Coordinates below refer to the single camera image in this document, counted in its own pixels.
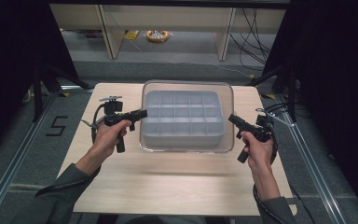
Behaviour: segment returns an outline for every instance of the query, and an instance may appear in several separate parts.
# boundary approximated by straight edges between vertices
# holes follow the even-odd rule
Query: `handheld controller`
[[[259,125],[259,127],[251,125],[244,119],[233,114],[229,116],[228,120],[239,129],[236,135],[238,139],[241,139],[241,132],[243,131],[251,133],[260,142],[267,142],[272,137],[274,141],[274,146],[271,163],[274,161],[276,152],[278,150],[278,144],[276,143],[275,135],[272,131],[272,122],[266,116],[257,116],[256,124]],[[240,156],[238,157],[238,161],[245,163],[248,157],[249,154],[242,150]]]
[[[95,141],[96,131],[98,124],[102,121],[107,126],[113,126],[124,119],[131,121],[130,131],[135,130],[135,122],[147,117],[147,110],[133,110],[128,113],[118,113],[123,110],[123,103],[118,101],[117,99],[121,98],[121,96],[108,96],[105,98],[101,98],[100,102],[107,101],[102,105],[98,106],[97,110],[94,114],[94,119],[92,120],[92,124],[89,124],[85,120],[85,122],[89,127],[91,127],[91,138],[92,143]],[[97,120],[97,115],[100,109],[103,108],[104,116]],[[119,143],[117,144],[117,152],[121,153],[125,151],[124,147],[124,138],[123,136],[118,137]]]
[[[133,110],[131,112],[128,113],[116,113],[115,115],[106,115],[103,118],[103,122],[107,125],[107,126],[113,126],[119,122],[121,122],[124,119],[127,119],[129,121],[131,121],[131,125],[130,125],[130,132],[135,130],[135,122],[139,121],[143,118],[147,117],[147,111],[146,110]],[[117,144],[117,152],[121,153],[124,152],[126,149],[124,147],[124,138],[123,136],[119,135],[118,136],[118,144]]]

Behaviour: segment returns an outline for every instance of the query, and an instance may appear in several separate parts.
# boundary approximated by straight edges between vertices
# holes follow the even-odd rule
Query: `grid compartment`
[[[215,91],[150,91],[142,134],[152,147],[212,147],[225,132]]]

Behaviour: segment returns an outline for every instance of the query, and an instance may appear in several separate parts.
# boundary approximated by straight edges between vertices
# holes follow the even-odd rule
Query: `gray sleeve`
[[[262,204],[274,214],[276,217],[282,219],[285,223],[296,223],[293,217],[292,210],[284,197],[274,198],[262,202]],[[279,223],[272,216],[270,216],[259,204],[257,205],[260,212],[263,224],[276,224]]]
[[[69,184],[84,178],[90,177],[78,170],[74,164],[71,164],[53,185]],[[10,223],[68,223],[77,199],[91,181],[92,179],[81,185],[55,190],[35,197],[11,219]]]

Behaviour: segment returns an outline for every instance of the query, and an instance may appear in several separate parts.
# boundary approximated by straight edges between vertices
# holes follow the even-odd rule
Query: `transparent plastic box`
[[[140,142],[147,151],[224,153],[232,149],[231,87],[152,80],[143,89]]]

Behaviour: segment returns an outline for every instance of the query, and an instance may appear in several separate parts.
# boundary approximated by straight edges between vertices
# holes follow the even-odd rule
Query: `yellow object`
[[[139,34],[139,31],[127,31],[124,38],[126,38],[128,40],[134,40],[134,39],[136,39],[138,34]]]
[[[260,95],[261,99],[271,99],[271,100],[275,100],[276,97],[274,94],[261,94]]]
[[[249,78],[251,79],[251,81],[255,80],[255,75],[249,75]]]

